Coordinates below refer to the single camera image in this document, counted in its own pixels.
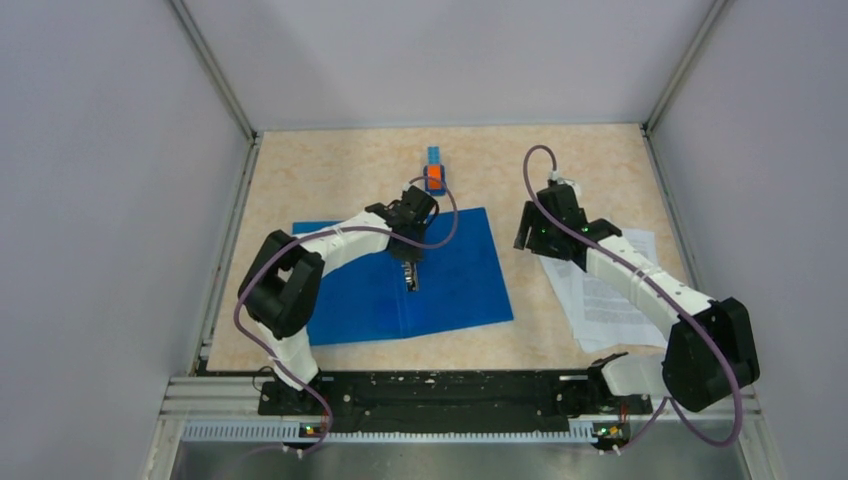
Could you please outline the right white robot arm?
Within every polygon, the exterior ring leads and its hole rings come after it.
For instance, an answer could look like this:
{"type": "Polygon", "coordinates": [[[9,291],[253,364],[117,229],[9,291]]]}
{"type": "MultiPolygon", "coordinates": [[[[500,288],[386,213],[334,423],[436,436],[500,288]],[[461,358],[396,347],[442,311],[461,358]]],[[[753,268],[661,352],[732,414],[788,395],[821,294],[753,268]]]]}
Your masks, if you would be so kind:
{"type": "Polygon", "coordinates": [[[606,360],[586,385],[589,404],[612,412],[629,395],[666,396],[690,412],[724,399],[744,403],[743,388],[760,376],[747,308],[719,301],[642,255],[606,219],[588,220],[572,186],[554,180],[529,193],[515,248],[575,265],[603,281],[662,334],[663,353],[606,360]]]}

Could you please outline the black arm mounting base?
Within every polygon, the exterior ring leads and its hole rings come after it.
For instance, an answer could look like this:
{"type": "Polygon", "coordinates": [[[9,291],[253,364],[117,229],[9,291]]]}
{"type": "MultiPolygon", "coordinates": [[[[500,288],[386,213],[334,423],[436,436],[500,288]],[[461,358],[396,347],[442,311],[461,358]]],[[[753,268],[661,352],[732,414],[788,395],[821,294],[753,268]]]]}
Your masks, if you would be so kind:
{"type": "Polygon", "coordinates": [[[263,384],[261,416],[331,419],[333,433],[563,433],[585,415],[653,411],[646,394],[613,394],[602,363],[575,370],[320,372],[307,391],[263,384]]]}

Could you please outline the white printed paper stack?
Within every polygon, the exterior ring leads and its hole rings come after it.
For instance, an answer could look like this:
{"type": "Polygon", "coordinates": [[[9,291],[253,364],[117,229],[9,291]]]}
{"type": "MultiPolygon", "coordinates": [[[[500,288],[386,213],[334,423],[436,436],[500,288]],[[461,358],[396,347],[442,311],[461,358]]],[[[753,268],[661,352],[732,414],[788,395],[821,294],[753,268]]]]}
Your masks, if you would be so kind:
{"type": "Polygon", "coordinates": [[[540,262],[572,335],[584,352],[618,346],[665,346],[660,330],[607,283],[572,262],[548,257],[540,262]]]}

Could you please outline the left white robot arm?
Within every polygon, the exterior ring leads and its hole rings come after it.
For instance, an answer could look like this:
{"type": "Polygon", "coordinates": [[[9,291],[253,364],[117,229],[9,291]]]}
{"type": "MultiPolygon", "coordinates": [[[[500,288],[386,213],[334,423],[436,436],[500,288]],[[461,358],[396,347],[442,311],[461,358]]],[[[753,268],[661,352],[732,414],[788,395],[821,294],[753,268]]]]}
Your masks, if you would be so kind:
{"type": "Polygon", "coordinates": [[[239,286],[233,323],[268,355],[292,410],[308,413],[321,397],[307,324],[322,280],[383,252],[409,266],[421,261],[429,247],[425,234],[439,212],[434,197],[406,185],[398,199],[369,205],[348,220],[299,236],[276,230],[265,238],[239,286]]]}

